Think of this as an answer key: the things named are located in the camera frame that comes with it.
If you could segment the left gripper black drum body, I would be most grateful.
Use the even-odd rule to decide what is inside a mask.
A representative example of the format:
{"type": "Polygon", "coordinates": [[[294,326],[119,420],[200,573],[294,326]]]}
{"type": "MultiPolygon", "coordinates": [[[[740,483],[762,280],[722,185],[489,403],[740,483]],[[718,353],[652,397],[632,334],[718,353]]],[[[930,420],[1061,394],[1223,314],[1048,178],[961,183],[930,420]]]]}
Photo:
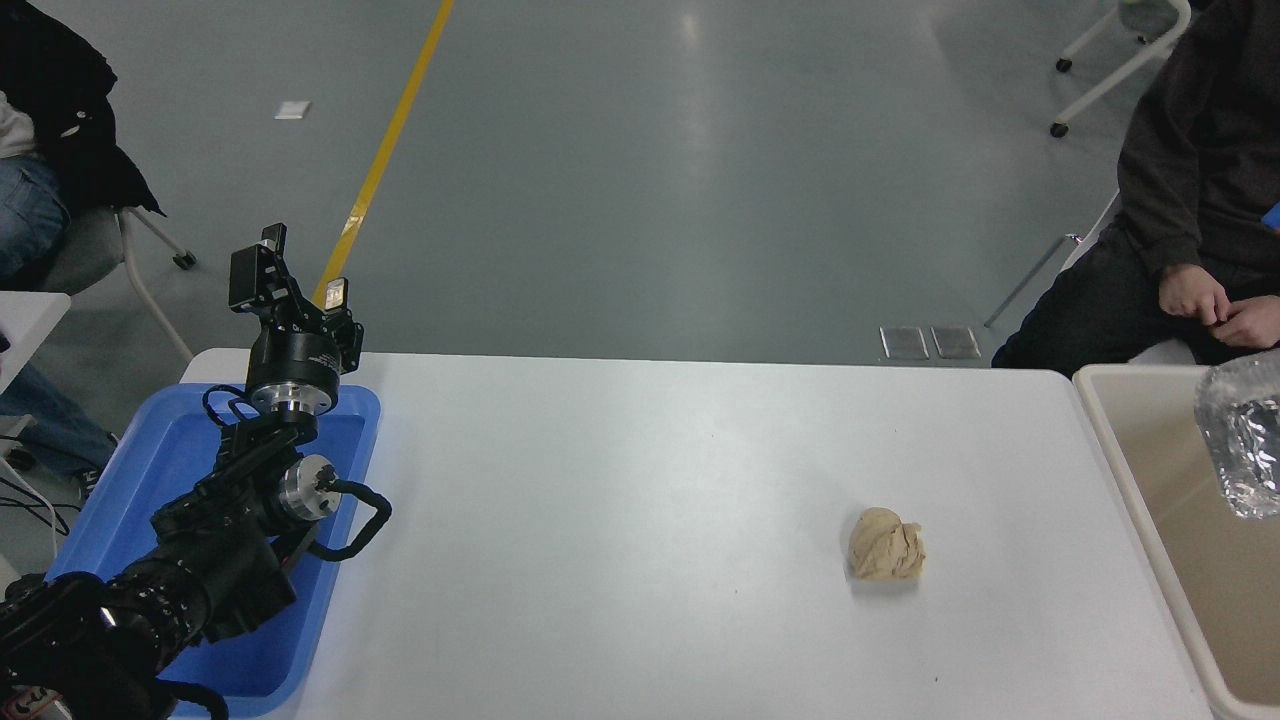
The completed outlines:
{"type": "Polygon", "coordinates": [[[269,386],[293,383],[324,393],[337,393],[340,386],[342,351],[325,334],[261,329],[250,347],[244,389],[250,393],[269,386]]]}

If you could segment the person's right hand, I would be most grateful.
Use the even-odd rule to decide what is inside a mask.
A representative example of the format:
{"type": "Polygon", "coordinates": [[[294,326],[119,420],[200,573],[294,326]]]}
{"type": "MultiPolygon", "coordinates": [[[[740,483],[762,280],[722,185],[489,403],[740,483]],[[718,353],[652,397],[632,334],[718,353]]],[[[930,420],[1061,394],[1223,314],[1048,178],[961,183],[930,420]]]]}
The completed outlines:
{"type": "Polygon", "coordinates": [[[1230,306],[1224,286],[1199,265],[1175,264],[1158,274],[1158,307],[1170,316],[1221,325],[1230,319],[1230,306]]]}

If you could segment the person's left hand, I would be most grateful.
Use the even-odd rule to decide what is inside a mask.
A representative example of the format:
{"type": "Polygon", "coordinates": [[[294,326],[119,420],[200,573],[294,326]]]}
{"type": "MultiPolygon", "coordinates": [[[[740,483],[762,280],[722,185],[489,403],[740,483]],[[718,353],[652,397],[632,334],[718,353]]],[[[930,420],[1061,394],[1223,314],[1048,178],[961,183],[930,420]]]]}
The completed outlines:
{"type": "Polygon", "coordinates": [[[1279,343],[1279,296],[1261,295],[1231,301],[1210,333],[1229,347],[1274,348],[1279,343]]]}

